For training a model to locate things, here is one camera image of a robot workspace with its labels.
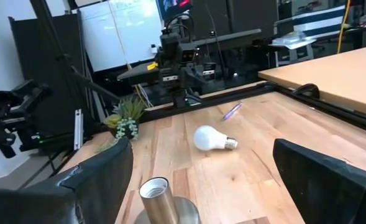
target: white wall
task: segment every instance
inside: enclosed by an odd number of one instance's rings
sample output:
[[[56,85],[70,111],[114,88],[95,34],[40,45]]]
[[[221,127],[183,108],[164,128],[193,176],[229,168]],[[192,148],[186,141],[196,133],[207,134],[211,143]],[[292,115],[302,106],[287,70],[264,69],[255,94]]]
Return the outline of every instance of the white wall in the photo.
[[[53,16],[64,15],[63,0],[47,0]],[[0,0],[0,90],[11,90],[24,81],[8,16],[16,20],[36,18],[29,0]],[[6,159],[0,152],[0,177],[23,164],[33,151],[20,152],[20,140],[13,145],[16,156]]]

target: whiteboard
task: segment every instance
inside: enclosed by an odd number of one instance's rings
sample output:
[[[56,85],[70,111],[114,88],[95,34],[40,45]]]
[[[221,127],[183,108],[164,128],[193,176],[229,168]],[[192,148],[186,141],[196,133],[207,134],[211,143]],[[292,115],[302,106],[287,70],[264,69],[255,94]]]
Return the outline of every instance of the whiteboard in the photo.
[[[162,33],[156,0],[110,0],[80,11],[85,47],[95,72],[155,56],[151,45],[160,46]]]

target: pen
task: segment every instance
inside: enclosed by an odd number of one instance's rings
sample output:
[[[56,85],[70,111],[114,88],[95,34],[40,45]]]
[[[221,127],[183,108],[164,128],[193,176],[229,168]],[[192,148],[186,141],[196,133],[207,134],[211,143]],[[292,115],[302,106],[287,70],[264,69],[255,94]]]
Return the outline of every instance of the pen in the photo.
[[[237,105],[235,105],[235,107],[233,107],[233,109],[228,111],[228,113],[226,113],[226,115],[224,115],[222,117],[222,119],[227,120],[228,118],[230,118],[235,113],[235,111],[237,111],[241,106],[242,106],[242,103],[238,103]]]

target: yellow label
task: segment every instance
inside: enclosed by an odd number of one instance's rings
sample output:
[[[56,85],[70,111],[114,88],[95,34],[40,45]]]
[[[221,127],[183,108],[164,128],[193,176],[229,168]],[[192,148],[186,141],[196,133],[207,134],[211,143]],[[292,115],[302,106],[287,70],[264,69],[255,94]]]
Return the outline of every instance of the yellow label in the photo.
[[[147,66],[147,70],[153,70],[154,68],[158,67],[157,62],[153,62],[152,64]]]

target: light bulb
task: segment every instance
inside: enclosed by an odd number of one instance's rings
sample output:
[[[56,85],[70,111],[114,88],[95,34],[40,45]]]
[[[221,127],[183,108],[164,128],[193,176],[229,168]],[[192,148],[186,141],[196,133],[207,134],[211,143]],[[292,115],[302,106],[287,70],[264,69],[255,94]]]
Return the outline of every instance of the light bulb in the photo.
[[[229,138],[210,126],[201,126],[194,133],[195,146],[202,151],[212,149],[235,149],[237,140]]]

